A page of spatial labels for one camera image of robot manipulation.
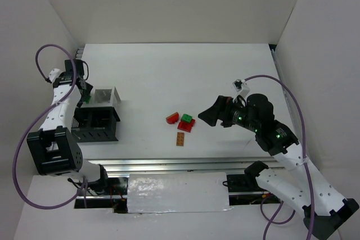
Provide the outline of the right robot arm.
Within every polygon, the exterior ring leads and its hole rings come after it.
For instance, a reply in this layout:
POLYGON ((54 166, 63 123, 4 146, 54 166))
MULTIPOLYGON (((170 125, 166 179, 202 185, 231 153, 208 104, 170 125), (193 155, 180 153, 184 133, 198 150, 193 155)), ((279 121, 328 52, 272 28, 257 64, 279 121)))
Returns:
POLYGON ((260 161, 247 167, 245 175, 292 207, 317 239, 328 239, 359 209, 354 199, 345 198, 309 158, 303 157, 297 137, 275 119, 273 104, 265 95, 252 94, 244 105, 232 97, 218 96, 198 117, 210 126, 216 126, 220 120, 224 128, 238 125, 254 132, 260 148, 278 161, 298 185, 283 180, 260 161))

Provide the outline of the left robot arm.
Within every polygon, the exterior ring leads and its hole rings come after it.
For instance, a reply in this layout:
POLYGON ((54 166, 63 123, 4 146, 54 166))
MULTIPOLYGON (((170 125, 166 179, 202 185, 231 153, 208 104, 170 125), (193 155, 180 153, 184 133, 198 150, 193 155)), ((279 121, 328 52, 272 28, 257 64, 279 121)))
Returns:
POLYGON ((40 175, 68 176, 87 179, 90 194, 103 195, 109 189, 109 180, 105 168, 84 159, 82 151, 71 133, 71 122, 75 110, 89 97, 92 85, 84 79, 84 62, 74 60, 76 66, 76 84, 67 96, 73 83, 71 60, 65 61, 65 71, 53 69, 49 74, 53 84, 55 108, 47 116, 37 132, 30 132, 26 142, 30 149, 35 167, 40 175))

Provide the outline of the green square lego brick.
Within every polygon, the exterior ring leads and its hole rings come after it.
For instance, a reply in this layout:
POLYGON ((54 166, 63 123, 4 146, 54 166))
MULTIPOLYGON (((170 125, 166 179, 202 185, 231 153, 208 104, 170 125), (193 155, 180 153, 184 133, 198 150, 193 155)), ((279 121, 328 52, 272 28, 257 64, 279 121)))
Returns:
POLYGON ((188 114, 183 114, 181 117, 181 121, 186 122, 186 123, 191 123, 192 119, 193 119, 193 117, 188 114))

